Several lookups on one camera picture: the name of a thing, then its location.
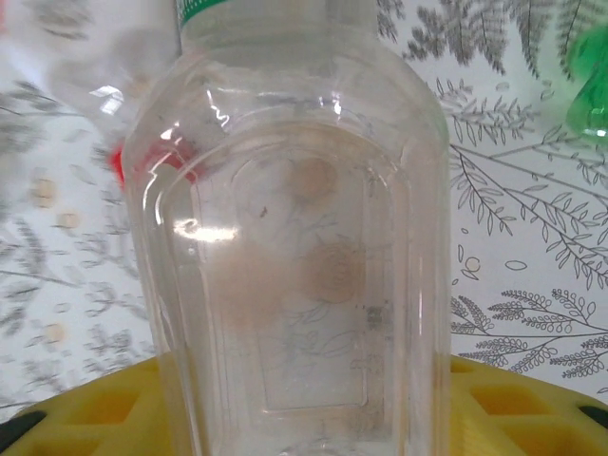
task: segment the clear plastic bottle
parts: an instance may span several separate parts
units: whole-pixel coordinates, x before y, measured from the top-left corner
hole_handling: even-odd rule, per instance
[[[432,94],[375,0],[180,6],[185,54],[123,152],[178,454],[447,454]]]

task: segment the yellow plastic tray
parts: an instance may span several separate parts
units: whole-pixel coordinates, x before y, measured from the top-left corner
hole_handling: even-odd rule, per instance
[[[601,402],[461,358],[451,371],[452,456],[608,456]],[[155,360],[18,416],[39,410],[46,418],[1,456],[173,456]]]

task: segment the patterned backdrop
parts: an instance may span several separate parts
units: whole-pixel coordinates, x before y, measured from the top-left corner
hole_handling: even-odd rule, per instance
[[[103,22],[94,0],[27,3],[55,39],[86,42]],[[608,22],[608,6],[378,5],[381,34],[435,92],[451,131],[453,351],[605,399],[606,150],[563,119],[580,88],[564,56]],[[0,164],[27,183],[0,206],[1,419],[153,348],[108,151],[6,59],[0,71]]]

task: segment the black object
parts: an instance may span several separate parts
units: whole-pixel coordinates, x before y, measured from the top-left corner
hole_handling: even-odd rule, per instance
[[[600,426],[608,428],[608,410],[603,410],[597,407],[583,406],[579,407],[585,415],[598,423]]]
[[[8,449],[21,437],[26,435],[34,426],[47,417],[43,411],[33,411],[25,415],[17,416],[0,425],[0,453]]]

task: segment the bottle label panel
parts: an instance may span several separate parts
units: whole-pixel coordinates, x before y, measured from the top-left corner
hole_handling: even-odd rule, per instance
[[[223,3],[226,0],[178,0],[178,19],[180,26],[184,26],[190,19],[200,12]]]

